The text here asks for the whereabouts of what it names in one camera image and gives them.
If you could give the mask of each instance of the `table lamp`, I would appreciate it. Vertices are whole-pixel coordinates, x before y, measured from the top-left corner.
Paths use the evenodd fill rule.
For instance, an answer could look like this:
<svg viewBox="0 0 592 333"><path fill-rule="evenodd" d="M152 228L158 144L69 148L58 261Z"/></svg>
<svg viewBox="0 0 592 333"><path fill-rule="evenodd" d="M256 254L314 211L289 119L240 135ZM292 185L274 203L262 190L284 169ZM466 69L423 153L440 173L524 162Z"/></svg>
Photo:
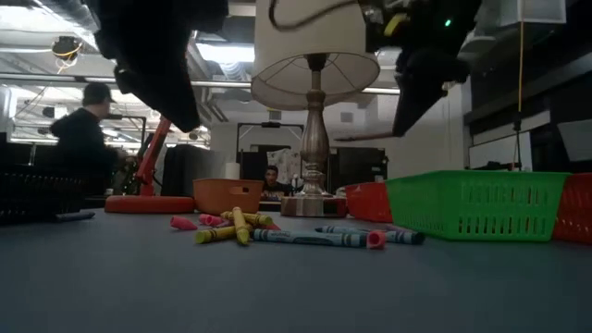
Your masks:
<svg viewBox="0 0 592 333"><path fill-rule="evenodd" d="M283 1L276 21L310 17L342 0ZM359 6L345 6L294 31L278 31L269 19L269 0L257 0L255 60L251 92L278 110L308 110L302 136L303 189L282 198L284 216L345 216L345 199L323 189L329 140L326 105L341 102L372 84L380 66L365 51L365 25Z"/></svg>

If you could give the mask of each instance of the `lampshade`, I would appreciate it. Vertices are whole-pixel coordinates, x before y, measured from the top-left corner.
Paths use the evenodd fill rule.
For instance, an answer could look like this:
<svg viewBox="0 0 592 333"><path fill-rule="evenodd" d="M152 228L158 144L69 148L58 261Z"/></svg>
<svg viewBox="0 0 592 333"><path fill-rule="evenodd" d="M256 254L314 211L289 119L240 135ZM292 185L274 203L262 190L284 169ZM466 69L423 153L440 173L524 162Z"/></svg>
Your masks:
<svg viewBox="0 0 592 333"><path fill-rule="evenodd" d="M276 22L292 23L342 0L284 0ZM253 98L280 110L304 110L311 90L311 70L304 56L328 54L321 72L325 105L341 102L374 82L380 66L365 51L365 25L359 6L347 6L296 31L275 30L268 16L269 0L257 0Z"/></svg>

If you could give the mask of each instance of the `silver lamp base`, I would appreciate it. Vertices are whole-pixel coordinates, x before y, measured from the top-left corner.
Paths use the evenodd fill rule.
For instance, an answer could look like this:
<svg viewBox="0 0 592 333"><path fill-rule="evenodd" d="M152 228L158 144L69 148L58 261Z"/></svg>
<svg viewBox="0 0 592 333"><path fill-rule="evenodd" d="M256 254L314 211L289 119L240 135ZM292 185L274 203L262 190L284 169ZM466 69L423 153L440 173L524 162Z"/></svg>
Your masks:
<svg viewBox="0 0 592 333"><path fill-rule="evenodd" d="M346 201L335 198L323 189L325 174L323 169L329 155L329 138L323 119L325 93L321 90L321 70L327 61L327 55L307 56L312 70L311 90L306 94L308 118L302 136L301 156L304 161L304 186L293 197L281 200L283 216L305 217L344 217L347 215Z"/></svg>
<svg viewBox="0 0 592 333"><path fill-rule="evenodd" d="M323 196L293 196L281 199L283 216L299 217L345 217L345 198Z"/></svg>

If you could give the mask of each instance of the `wire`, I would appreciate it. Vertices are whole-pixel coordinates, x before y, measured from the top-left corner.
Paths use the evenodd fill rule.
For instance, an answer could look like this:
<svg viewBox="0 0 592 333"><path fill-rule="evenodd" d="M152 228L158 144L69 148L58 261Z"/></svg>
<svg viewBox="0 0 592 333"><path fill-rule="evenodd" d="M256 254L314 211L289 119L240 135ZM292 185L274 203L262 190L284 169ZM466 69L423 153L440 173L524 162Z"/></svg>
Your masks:
<svg viewBox="0 0 592 333"><path fill-rule="evenodd" d="M522 123L522 101L523 101L523 80L524 80L524 2L522 1L522 15L520 19L520 68L518 71L518 114L514 129L516 130L516 147L514 148L514 157L512 160L512 170L518 154L518 169L522 171L522 154L520 147L520 125Z"/></svg>
<svg viewBox="0 0 592 333"><path fill-rule="evenodd" d="M156 183L156 185L160 186L161 188L163 187L163 183L161 183L160 181L158 181L158 179L156 179L155 175L152 175L152 179L154 180L154 182Z"/></svg>
<svg viewBox="0 0 592 333"><path fill-rule="evenodd" d="M66 62L64 62L64 65L62 65L59 70L57 71L57 74L61 74L62 71L66 68L71 68L72 66L76 65L76 62L74 61L72 64L70 64L69 66L67 66ZM35 95L35 97L33 97L33 99L31 99L31 101L26 104L25 106L23 106L22 108L20 108L20 110L15 114L14 119L17 118L18 115L20 115L22 112L26 111L29 106L33 105L33 107L37 106L37 104L39 104L39 102L41 102L41 97L43 97L43 94L47 91L47 88L49 88L52 84L49 83L48 85L44 86L43 89L41 89L41 91L39 93L37 93Z"/></svg>
<svg viewBox="0 0 592 333"><path fill-rule="evenodd" d="M74 49L74 50L72 50L72 51L69 51L69 52L66 52L66 53L64 53L64 54L59 54L59 53L56 53L56 52L54 52L54 56L72 56L72 55L74 55L75 53L79 52L79 50L80 50L81 48L82 48L82 43L80 43L76 49Z"/></svg>
<svg viewBox="0 0 592 333"><path fill-rule="evenodd" d="M295 30L298 30L304 26L307 26L307 25L313 23L314 21L322 18L324 15L326 15L332 11L344 8L346 6L353 6L353 5L358 5L358 1L357 0L345 0L340 3L336 3L332 6L328 6L325 9L319 10L318 12L309 16L308 18L304 18L304 19L297 21L295 23L278 24L278 22L276 21L276 6L278 6L278 0L271 0L271 4L269 4L268 15L269 15L269 20L271 21L271 25L277 31L295 31Z"/></svg>
<svg viewBox="0 0 592 333"><path fill-rule="evenodd" d="M66 68L71 68L73 66L75 66L78 63L78 58L72 60L72 62L68 63L66 62L66 60L62 60L62 59L56 59L55 60L55 65L60 68L61 70L64 70Z"/></svg>

